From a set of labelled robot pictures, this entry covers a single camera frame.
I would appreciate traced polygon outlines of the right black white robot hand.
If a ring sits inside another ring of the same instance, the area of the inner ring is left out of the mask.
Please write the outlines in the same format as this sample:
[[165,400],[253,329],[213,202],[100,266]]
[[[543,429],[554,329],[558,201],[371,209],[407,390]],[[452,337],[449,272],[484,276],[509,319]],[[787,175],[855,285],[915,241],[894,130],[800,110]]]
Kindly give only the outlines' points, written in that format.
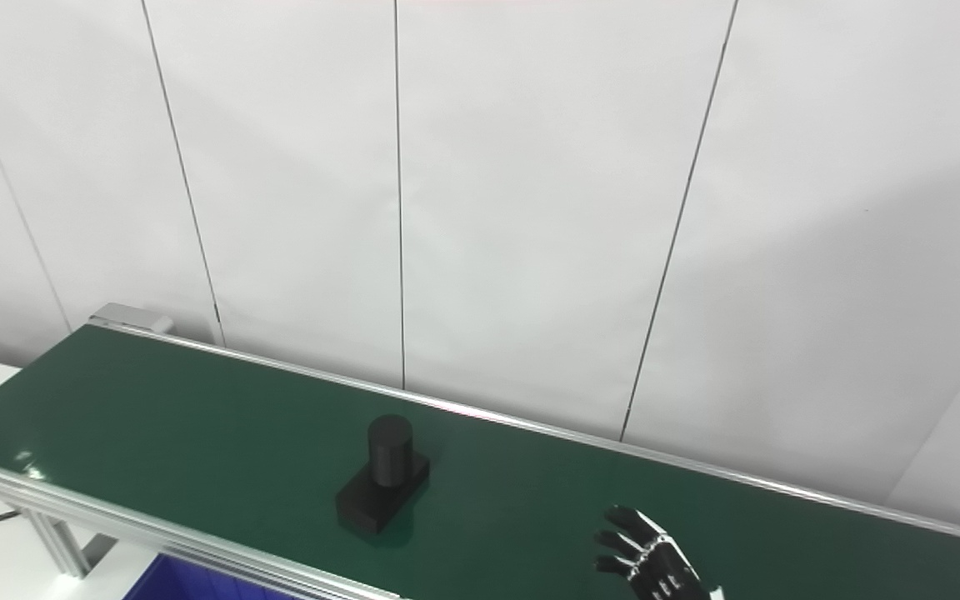
[[666,529],[639,510],[613,505],[603,513],[614,529],[602,529],[594,542],[613,554],[595,557],[594,569],[625,581],[637,599],[724,599],[709,587]]

